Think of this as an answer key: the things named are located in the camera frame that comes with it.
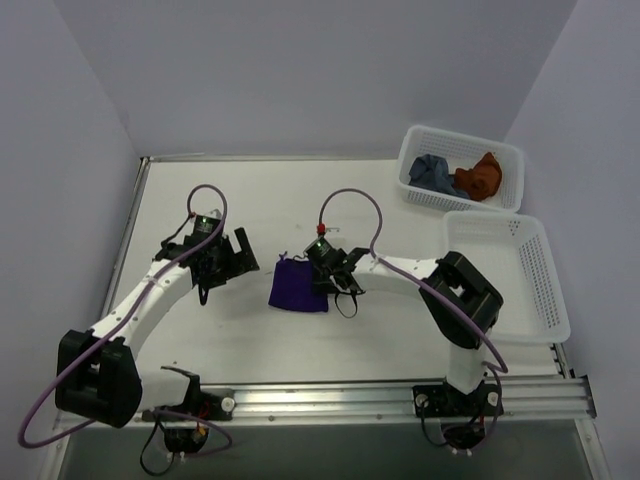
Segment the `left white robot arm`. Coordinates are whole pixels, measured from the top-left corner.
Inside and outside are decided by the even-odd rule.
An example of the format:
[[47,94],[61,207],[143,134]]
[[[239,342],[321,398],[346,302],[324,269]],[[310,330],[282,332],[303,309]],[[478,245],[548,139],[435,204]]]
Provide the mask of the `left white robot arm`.
[[191,291],[210,290],[258,270],[244,228],[229,238],[221,220],[198,215],[191,234],[162,241],[143,279],[106,317],[61,339],[54,393],[58,409],[115,428],[143,411],[167,407],[196,415],[209,402],[199,375],[175,366],[142,372],[137,357],[171,308]]

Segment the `orange brown towel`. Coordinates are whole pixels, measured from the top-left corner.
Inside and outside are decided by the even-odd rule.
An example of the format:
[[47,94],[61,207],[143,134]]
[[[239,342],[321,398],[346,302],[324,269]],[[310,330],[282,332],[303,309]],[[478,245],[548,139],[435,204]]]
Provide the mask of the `orange brown towel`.
[[502,168],[495,155],[487,152],[471,169],[456,169],[454,187],[467,193],[472,201],[481,202],[498,192],[502,178]]

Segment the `blue denim towel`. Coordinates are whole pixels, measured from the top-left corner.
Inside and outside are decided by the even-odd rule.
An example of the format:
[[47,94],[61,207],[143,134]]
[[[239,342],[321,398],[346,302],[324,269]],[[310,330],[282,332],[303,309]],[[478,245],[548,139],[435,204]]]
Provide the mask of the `blue denim towel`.
[[409,185],[446,195],[469,200],[467,192],[454,187],[454,178],[449,173],[445,158],[425,154],[417,157],[409,170]]

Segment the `purple towel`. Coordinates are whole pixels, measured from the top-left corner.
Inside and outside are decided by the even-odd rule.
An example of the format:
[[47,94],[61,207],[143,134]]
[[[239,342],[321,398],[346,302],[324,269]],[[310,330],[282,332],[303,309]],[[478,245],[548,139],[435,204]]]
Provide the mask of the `purple towel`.
[[273,272],[268,305],[272,308],[297,313],[327,313],[326,294],[313,288],[313,267],[303,257],[279,255]]

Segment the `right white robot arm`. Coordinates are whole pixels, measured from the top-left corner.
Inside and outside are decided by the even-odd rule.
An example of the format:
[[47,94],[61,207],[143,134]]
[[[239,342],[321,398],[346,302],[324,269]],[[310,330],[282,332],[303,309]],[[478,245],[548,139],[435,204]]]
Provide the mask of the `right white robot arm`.
[[446,383],[463,395],[478,389],[492,352],[489,340],[504,299],[461,253],[440,259],[391,257],[357,247],[347,253],[324,237],[304,251],[312,267],[312,289],[352,298],[380,291],[424,302],[440,333],[448,340]]

